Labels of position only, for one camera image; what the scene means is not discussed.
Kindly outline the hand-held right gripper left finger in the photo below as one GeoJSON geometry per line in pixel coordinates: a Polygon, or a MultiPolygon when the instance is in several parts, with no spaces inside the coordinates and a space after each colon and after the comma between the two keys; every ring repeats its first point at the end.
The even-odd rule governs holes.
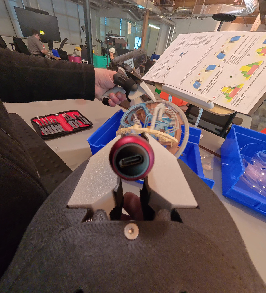
{"type": "Polygon", "coordinates": [[[124,203],[123,187],[109,162],[110,150],[120,138],[118,135],[90,158],[68,207],[88,208],[92,213],[104,210],[111,220],[120,220],[124,203]]]}

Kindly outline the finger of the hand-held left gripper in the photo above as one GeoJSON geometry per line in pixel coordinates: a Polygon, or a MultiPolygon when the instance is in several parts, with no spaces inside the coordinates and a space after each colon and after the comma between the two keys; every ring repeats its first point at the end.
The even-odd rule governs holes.
{"type": "Polygon", "coordinates": [[[146,95],[147,98],[156,103],[155,95],[144,81],[140,83],[139,89],[141,91],[141,95],[146,95]]]}
{"type": "Polygon", "coordinates": [[[128,101],[130,103],[144,103],[144,98],[141,98],[141,96],[145,95],[147,98],[146,101],[152,101],[152,91],[151,90],[137,90],[137,91],[131,91],[128,94],[128,101]]]}

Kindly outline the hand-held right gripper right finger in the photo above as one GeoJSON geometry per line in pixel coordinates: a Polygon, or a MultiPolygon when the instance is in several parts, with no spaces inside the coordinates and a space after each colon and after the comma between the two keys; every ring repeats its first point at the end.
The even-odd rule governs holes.
{"type": "Polygon", "coordinates": [[[144,134],[154,153],[154,164],[144,178],[141,206],[144,220],[154,220],[158,212],[167,210],[171,220],[181,220],[177,209],[196,208],[197,201],[177,159],[149,134],[144,134]]]}

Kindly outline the clear ball maze puzzle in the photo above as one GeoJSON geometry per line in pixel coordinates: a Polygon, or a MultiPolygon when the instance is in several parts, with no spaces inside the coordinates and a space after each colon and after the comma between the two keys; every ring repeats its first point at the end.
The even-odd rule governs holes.
{"type": "Polygon", "coordinates": [[[177,159],[182,156],[190,137],[185,113],[165,100],[132,105],[122,116],[117,135],[148,134],[177,159]]]}

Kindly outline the red electric screwdriver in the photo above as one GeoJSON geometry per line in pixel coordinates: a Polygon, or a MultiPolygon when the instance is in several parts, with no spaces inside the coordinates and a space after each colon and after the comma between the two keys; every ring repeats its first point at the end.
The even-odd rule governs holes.
{"type": "Polygon", "coordinates": [[[110,149],[109,163],[120,178],[136,181],[145,178],[151,171],[154,165],[154,151],[144,137],[124,136],[110,149]]]}

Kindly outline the blue plastic bin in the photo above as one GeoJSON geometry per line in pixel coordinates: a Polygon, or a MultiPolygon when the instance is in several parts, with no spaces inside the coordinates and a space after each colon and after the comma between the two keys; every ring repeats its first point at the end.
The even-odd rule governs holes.
{"type": "MultiPolygon", "coordinates": [[[[111,118],[109,118],[102,126],[100,126],[88,139],[92,155],[101,150],[111,140],[116,137],[116,131],[120,127],[120,121],[124,115],[123,110],[117,111],[111,118]]],[[[204,176],[201,156],[199,151],[199,142],[201,130],[190,127],[190,134],[188,143],[182,155],[179,157],[194,173],[198,175],[211,189],[215,182],[204,176]]]]}
{"type": "Polygon", "coordinates": [[[240,149],[251,143],[266,145],[266,134],[242,126],[231,127],[221,146],[222,194],[266,216],[266,197],[240,181],[244,170],[240,149]]]}

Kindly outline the person's left hand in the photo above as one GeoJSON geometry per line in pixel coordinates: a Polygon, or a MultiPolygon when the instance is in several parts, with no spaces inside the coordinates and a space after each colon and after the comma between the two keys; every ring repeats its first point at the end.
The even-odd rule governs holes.
{"type": "MultiPolygon", "coordinates": [[[[99,101],[101,97],[115,86],[113,76],[116,71],[111,71],[104,68],[94,68],[95,70],[95,98],[99,101]]],[[[127,99],[126,94],[121,92],[110,93],[108,104],[110,107],[115,107],[127,99]]]]}

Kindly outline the person's right hand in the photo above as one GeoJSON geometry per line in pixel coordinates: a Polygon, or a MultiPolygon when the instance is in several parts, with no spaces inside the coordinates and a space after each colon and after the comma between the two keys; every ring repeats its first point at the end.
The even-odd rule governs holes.
{"type": "Polygon", "coordinates": [[[144,220],[140,198],[134,193],[127,192],[124,194],[123,208],[127,214],[121,215],[122,221],[144,220]]]}

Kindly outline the red plastic bin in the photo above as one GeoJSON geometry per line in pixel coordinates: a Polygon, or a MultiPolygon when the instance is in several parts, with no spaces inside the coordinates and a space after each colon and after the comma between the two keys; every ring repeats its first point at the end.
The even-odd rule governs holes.
{"type": "Polygon", "coordinates": [[[184,105],[188,104],[188,102],[183,101],[183,100],[181,100],[181,99],[179,99],[179,98],[177,98],[175,96],[172,96],[172,95],[170,95],[170,94],[168,94],[168,93],[166,93],[164,91],[160,92],[160,98],[162,98],[162,99],[164,99],[166,101],[169,101],[169,102],[175,104],[178,107],[181,107],[181,106],[184,106],[184,105]]]}

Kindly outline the white document stand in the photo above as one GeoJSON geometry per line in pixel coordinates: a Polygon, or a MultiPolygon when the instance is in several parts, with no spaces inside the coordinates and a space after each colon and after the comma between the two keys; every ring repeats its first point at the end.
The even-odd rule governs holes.
{"type": "Polygon", "coordinates": [[[212,100],[208,100],[202,95],[190,93],[189,91],[185,91],[165,83],[162,83],[161,88],[163,91],[171,94],[172,96],[181,98],[183,101],[187,101],[188,103],[192,105],[196,105],[199,108],[198,116],[195,123],[195,128],[198,127],[203,110],[212,109],[215,106],[212,100]]]}

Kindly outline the black wrist rest pad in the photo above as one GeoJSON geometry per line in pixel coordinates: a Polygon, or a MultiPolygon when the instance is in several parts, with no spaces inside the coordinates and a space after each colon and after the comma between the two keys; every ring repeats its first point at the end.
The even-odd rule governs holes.
{"type": "Polygon", "coordinates": [[[10,113],[9,117],[19,142],[37,168],[43,187],[51,194],[72,170],[17,113],[10,113]]]}

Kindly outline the black metal pole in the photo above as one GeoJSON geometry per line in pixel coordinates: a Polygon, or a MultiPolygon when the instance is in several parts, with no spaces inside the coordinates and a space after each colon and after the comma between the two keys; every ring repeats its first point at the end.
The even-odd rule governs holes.
{"type": "Polygon", "coordinates": [[[92,47],[92,30],[91,30],[91,11],[90,11],[90,1],[83,0],[83,10],[84,10],[84,22],[85,22],[85,34],[87,42],[87,61],[89,64],[93,65],[93,47],[92,47]]]}

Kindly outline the instruction sheet board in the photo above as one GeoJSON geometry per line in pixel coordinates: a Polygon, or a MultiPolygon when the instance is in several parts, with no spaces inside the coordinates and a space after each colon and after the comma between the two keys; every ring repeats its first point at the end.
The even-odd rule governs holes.
{"type": "Polygon", "coordinates": [[[143,79],[251,115],[266,99],[266,31],[180,34],[143,79]]]}

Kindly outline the large silver air duct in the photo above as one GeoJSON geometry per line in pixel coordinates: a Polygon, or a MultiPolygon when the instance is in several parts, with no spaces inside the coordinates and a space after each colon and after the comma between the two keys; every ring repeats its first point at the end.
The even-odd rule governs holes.
{"type": "Polygon", "coordinates": [[[135,5],[140,9],[146,9],[146,10],[152,12],[156,16],[162,15],[160,8],[158,6],[156,6],[150,0],[124,0],[124,1],[128,4],[135,5]]]}

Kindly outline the large black wall screen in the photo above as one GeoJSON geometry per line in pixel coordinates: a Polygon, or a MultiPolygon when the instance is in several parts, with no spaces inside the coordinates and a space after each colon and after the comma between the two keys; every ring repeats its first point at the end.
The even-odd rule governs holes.
{"type": "Polygon", "coordinates": [[[20,7],[14,7],[23,37],[32,35],[33,30],[40,32],[45,40],[61,42],[56,16],[36,13],[20,7]]]}

